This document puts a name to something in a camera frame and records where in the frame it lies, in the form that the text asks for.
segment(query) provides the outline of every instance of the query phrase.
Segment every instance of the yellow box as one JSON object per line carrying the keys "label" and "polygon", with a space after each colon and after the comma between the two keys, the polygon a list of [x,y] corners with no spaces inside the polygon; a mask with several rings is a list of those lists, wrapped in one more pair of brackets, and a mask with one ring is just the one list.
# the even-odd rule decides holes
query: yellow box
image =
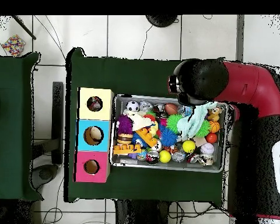
{"label": "yellow box", "polygon": [[[81,120],[111,120],[114,93],[110,89],[81,87],[78,90],[80,90],[79,118]],[[99,111],[90,111],[87,107],[87,101],[92,96],[97,96],[103,102],[103,107]]]}

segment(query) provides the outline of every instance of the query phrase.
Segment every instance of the pink box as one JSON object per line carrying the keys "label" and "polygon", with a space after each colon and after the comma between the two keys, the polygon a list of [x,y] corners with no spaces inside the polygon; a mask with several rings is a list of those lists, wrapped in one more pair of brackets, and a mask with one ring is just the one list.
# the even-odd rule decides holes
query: pink box
{"label": "pink box", "polygon": [[[95,151],[78,151],[76,163],[76,180],[74,182],[93,182],[105,183],[109,172],[109,153],[108,152],[95,152]],[[95,160],[99,165],[96,173],[90,174],[85,171],[85,163],[89,160]]]}

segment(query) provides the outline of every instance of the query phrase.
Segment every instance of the yellow ball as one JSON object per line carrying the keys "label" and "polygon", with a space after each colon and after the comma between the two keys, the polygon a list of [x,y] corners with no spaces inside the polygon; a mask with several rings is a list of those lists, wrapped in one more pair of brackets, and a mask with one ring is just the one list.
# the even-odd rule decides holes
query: yellow ball
{"label": "yellow ball", "polygon": [[160,155],[160,162],[167,163],[171,160],[171,154],[166,150],[164,151],[162,150],[159,155]]}
{"label": "yellow ball", "polygon": [[184,141],[183,150],[185,153],[193,153],[195,148],[196,148],[195,142],[193,142],[191,140]]}

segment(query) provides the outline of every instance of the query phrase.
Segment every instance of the purple plush toy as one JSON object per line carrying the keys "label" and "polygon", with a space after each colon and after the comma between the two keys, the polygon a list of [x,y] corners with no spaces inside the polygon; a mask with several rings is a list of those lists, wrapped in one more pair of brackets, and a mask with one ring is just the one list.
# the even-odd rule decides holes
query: purple plush toy
{"label": "purple plush toy", "polygon": [[120,134],[133,134],[132,120],[127,115],[120,115],[116,124],[118,128],[118,135]]}

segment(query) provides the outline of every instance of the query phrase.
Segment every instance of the orange basketball ball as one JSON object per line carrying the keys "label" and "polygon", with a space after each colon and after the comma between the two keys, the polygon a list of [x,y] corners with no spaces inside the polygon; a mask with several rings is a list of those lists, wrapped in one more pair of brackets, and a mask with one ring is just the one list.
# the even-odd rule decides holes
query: orange basketball ball
{"label": "orange basketball ball", "polygon": [[211,125],[211,133],[216,133],[220,130],[220,124],[218,122],[210,121],[209,123]]}

